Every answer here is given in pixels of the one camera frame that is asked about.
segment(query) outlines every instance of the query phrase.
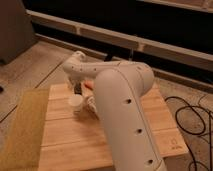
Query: cable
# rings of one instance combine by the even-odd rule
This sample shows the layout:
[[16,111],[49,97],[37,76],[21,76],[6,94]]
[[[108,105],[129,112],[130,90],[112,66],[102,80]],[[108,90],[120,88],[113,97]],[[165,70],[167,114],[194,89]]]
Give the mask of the cable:
[[[168,101],[168,100],[171,100],[171,99],[175,99],[175,100],[179,100],[181,102],[184,103],[185,106],[183,107],[180,107],[179,109],[176,110],[175,112],[175,120],[178,124],[178,126],[184,131],[186,132],[187,134],[189,135],[193,135],[193,136],[197,136],[198,138],[201,138],[203,139],[205,142],[207,142],[209,144],[209,159],[210,159],[210,163],[209,163],[209,168],[203,164],[202,162],[200,161],[197,161],[196,158],[195,158],[195,155],[193,154],[193,151],[191,150],[191,148],[188,146],[188,149],[189,149],[189,153],[192,157],[192,162],[189,163],[188,165],[188,170],[191,171],[191,168],[192,166],[194,165],[194,170],[195,171],[198,171],[198,165],[202,166],[203,168],[205,168],[207,171],[213,171],[213,166],[212,166],[212,129],[211,129],[211,121],[213,119],[213,112],[210,110],[210,109],[207,109],[205,107],[203,107],[201,105],[201,101],[204,99],[204,97],[206,96],[206,94],[204,96],[202,96],[199,100],[198,100],[198,105],[190,105],[185,99],[181,98],[181,97],[178,97],[178,96],[171,96],[171,97],[167,97],[165,99],[165,101]],[[190,109],[191,111],[193,111],[193,113],[195,114],[195,116],[197,116],[199,118],[199,120],[201,121],[202,123],[202,130],[200,131],[197,131],[197,132],[192,132],[192,131],[189,131],[187,130],[186,128],[184,128],[184,126],[181,124],[181,122],[179,121],[179,115],[180,115],[180,112],[183,111],[183,110],[186,110],[186,109]],[[208,132],[206,133],[206,127],[207,127],[207,124],[205,122],[205,120],[203,119],[202,115],[197,111],[197,109],[200,109],[202,111],[204,111],[205,114],[208,115],[208,127],[209,127],[209,130]],[[206,136],[208,135],[209,136],[209,142],[203,138],[203,136]]]

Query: circular hole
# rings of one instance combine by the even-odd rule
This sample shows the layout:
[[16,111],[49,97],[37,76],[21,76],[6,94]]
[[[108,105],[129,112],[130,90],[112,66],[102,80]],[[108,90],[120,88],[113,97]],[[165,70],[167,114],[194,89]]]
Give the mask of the circular hole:
[[152,163],[153,163],[152,159],[147,161],[147,165],[151,165]]
[[141,134],[142,132],[143,132],[142,129],[137,129],[137,130],[136,130],[136,134]]
[[131,99],[127,99],[127,100],[125,100],[125,103],[126,104],[130,104],[132,102],[132,100]]

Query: wood grain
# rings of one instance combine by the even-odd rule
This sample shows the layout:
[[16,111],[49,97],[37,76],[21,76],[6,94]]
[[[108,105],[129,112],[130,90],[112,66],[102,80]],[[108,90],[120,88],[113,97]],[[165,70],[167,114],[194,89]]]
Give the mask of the wood grain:
[[[83,86],[83,95],[91,91]],[[74,115],[68,105],[67,84],[51,86],[39,171],[91,170],[111,167],[113,161],[99,120],[83,109]],[[177,125],[156,84],[142,97],[142,107],[163,157],[188,152]]]

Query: wooden board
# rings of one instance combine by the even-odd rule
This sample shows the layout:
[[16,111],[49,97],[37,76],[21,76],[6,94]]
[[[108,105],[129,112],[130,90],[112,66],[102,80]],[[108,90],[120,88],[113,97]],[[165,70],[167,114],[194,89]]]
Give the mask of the wooden board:
[[[83,87],[84,95],[90,95]],[[90,170],[113,165],[102,127],[86,109],[76,116],[68,105],[72,91],[67,84],[50,88],[41,146],[39,171]],[[142,97],[142,107],[163,157],[188,152],[157,85]]]

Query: wooden plank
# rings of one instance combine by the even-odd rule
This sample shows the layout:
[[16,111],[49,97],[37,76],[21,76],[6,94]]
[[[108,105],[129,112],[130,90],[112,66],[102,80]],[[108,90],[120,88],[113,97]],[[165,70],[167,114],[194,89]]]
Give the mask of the wooden plank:
[[104,41],[104,42],[110,42],[116,46],[121,46],[124,48],[130,48],[132,50],[136,50],[139,52],[143,52],[146,54],[154,55],[157,57],[161,57],[163,59],[168,59],[171,61],[175,62],[180,62],[184,63],[190,66],[194,66],[197,68],[213,71],[213,55],[203,53],[203,52],[198,52],[195,50],[190,50],[178,46],[173,46],[157,41],[152,41],[149,39],[141,38],[141,37],[136,37],[116,31],[111,31],[87,24],[82,24],[79,22],[74,22],[71,20],[66,20],[63,18],[59,17],[54,17],[34,11],[27,11],[28,14],[33,17],[37,18],[37,20],[34,20],[35,23],[39,24],[38,21],[39,19],[42,18],[42,20],[47,20],[46,21],[46,26],[48,26],[49,20],[52,20],[54,22],[59,22],[59,23],[64,23],[64,24],[69,24],[71,26],[76,27],[77,29],[77,35],[88,37],[88,38],[93,38],[98,41]]
[[38,170],[79,171],[106,166],[112,166],[109,148],[105,141],[97,139],[43,147]]
[[[83,95],[85,92],[92,93],[83,86]],[[111,167],[112,158],[99,120],[86,109],[74,115],[68,104],[70,94],[67,84],[51,86],[39,170]],[[182,135],[156,84],[142,97],[142,107],[161,155],[187,153]]]
[[205,0],[143,0],[149,3],[167,5],[177,8],[212,13],[213,10],[203,6]]
[[39,86],[71,54],[70,50],[39,42],[17,60],[1,68],[0,78],[5,91],[0,96],[0,119],[17,105],[24,91]]

